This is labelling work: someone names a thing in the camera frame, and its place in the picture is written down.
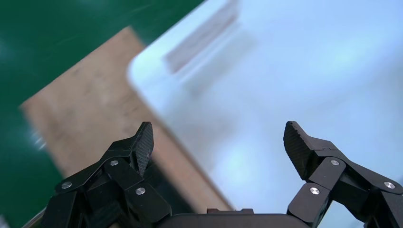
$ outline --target green floor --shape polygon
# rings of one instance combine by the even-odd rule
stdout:
[[[10,1],[0,7],[0,214],[19,228],[61,176],[19,105],[126,26],[149,44],[202,0]]]

